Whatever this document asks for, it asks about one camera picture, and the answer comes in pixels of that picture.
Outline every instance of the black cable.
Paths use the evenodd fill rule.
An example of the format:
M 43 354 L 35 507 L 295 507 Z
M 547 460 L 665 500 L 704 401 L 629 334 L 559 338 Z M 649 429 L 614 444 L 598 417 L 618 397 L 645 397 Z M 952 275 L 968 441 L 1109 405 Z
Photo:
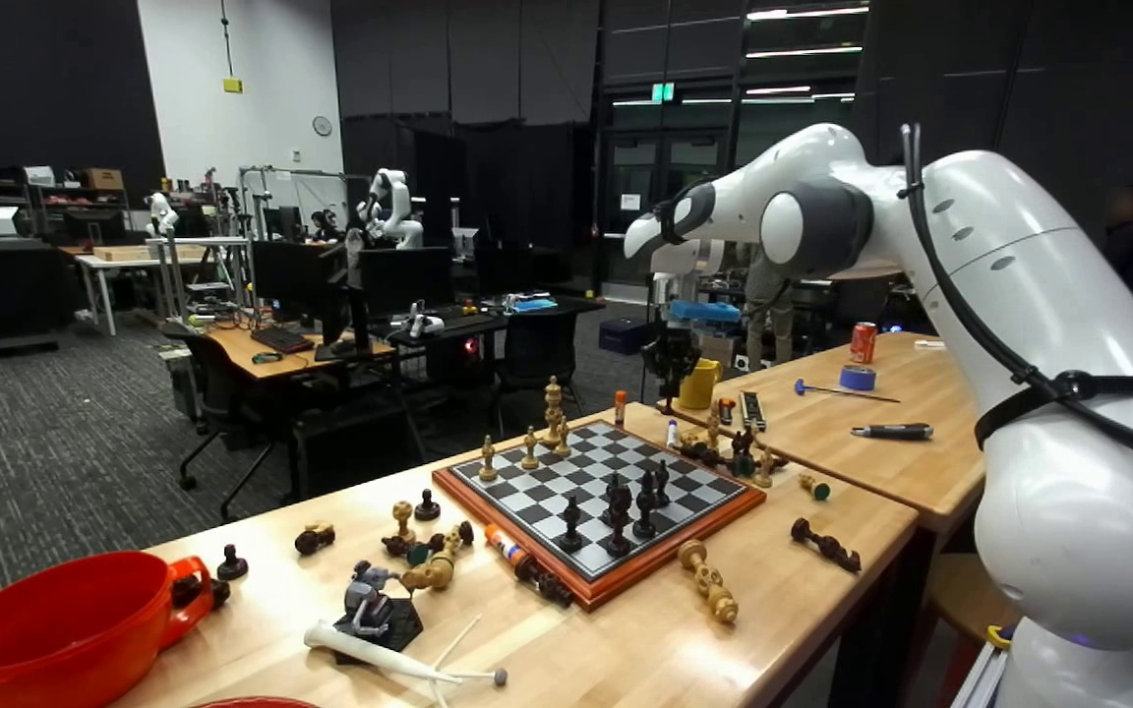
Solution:
M 224 0 L 220 0 L 220 35 L 224 35 L 224 75 L 236 75 L 236 51 L 228 43 L 228 16 L 224 16 Z
M 1011 370 L 1011 382 L 1035 389 L 1043 401 L 1062 405 L 1066 413 L 1074 413 L 1078 421 L 1094 425 L 1098 433 L 1105 433 L 1117 444 L 1133 448 L 1133 429 L 1117 425 L 1094 409 L 1082 405 L 1078 389 L 1066 385 L 1070 378 L 1046 378 L 1039 366 L 1031 366 L 1023 354 L 1015 354 L 1003 338 L 995 338 L 995 330 L 968 307 L 968 299 L 960 295 L 960 287 L 952 283 L 948 267 L 936 260 L 932 252 L 932 236 L 928 236 L 928 216 L 924 216 L 924 181 L 921 181 L 921 126 L 905 126 L 905 189 L 901 197 L 909 201 L 913 212 L 913 228 L 917 228 L 917 244 L 928 260 L 928 271 L 936 279 L 936 287 L 944 291 L 948 307 L 956 311 L 956 319 L 964 323 L 964 330 L 1003 366 Z

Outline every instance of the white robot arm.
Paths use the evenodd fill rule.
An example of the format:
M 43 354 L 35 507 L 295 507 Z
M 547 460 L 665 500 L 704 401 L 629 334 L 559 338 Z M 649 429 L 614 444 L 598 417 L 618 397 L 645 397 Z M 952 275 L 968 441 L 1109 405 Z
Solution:
M 421 248 L 421 220 L 413 216 L 413 193 L 405 169 L 378 169 L 370 197 L 358 208 L 374 240 L 393 240 L 397 248 Z
M 842 126 L 669 212 L 626 256 L 736 240 L 779 275 L 913 279 L 980 405 L 980 555 L 1027 614 L 999 700 L 1133 704 L 1133 295 L 1070 212 L 999 153 L 877 169 Z

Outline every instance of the exit sign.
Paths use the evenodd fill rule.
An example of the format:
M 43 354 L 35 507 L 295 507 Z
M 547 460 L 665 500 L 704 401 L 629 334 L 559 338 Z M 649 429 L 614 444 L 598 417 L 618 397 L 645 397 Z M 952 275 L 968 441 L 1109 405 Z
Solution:
M 649 83 L 649 102 L 653 106 L 677 102 L 677 83 Z

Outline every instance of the chessboard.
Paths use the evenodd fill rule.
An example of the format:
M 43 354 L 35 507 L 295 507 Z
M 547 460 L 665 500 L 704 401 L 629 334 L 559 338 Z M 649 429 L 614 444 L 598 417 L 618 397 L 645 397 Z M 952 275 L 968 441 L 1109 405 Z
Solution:
M 539 456 L 535 472 L 523 472 L 523 444 L 496 448 L 492 480 L 480 480 L 480 464 L 484 460 L 472 456 L 452 468 L 437 468 L 433 480 L 480 523 L 496 523 L 504 535 L 511 535 L 586 610 L 665 566 L 685 539 L 704 539 L 763 503 L 763 492 L 747 488 L 744 480 L 657 448 L 606 421 L 570 429 L 567 456 Z M 665 503 L 637 507 L 645 492 L 641 476 L 657 468 L 665 472 Z M 610 551 L 614 523 L 606 523 L 606 492 L 614 492 L 614 484 L 629 488 L 626 519 L 633 523 L 622 531 L 629 539 L 622 543 L 626 551 Z M 582 535 L 574 551 L 563 543 L 563 511 L 570 496 L 578 507 L 574 531 Z

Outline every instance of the chessboard frame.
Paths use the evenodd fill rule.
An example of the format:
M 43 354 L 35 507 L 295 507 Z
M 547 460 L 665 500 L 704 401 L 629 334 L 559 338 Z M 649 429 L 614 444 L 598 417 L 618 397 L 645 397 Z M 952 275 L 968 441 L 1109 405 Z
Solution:
M 677 531 L 669 531 L 665 539 L 641 547 L 637 555 L 614 562 L 602 578 L 586 578 L 578 566 L 570 566 L 547 539 L 523 531 L 523 523 L 511 519 L 507 507 L 500 507 L 492 496 L 476 492 L 468 480 L 460 480 L 460 464 L 476 464 L 476 456 L 452 460 L 445 468 L 433 472 L 437 488 L 445 488 L 460 507 L 468 507 L 484 527 L 496 523 L 507 539 L 515 539 L 551 578 L 559 578 L 574 602 L 582 610 L 598 610 L 602 602 L 610 602 L 614 594 L 637 586 L 641 578 L 649 578 L 653 570 L 661 570 L 669 559 L 677 559 L 681 543 L 688 539 L 708 539 L 712 531 L 736 523 L 744 511 L 759 507 L 767 496 L 755 492 L 747 480 L 736 480 L 720 468 L 704 468 L 688 456 L 688 464 L 696 464 L 696 472 L 720 476 L 740 484 L 736 496 L 720 500 L 716 507 L 692 515 L 688 523 L 681 523 Z

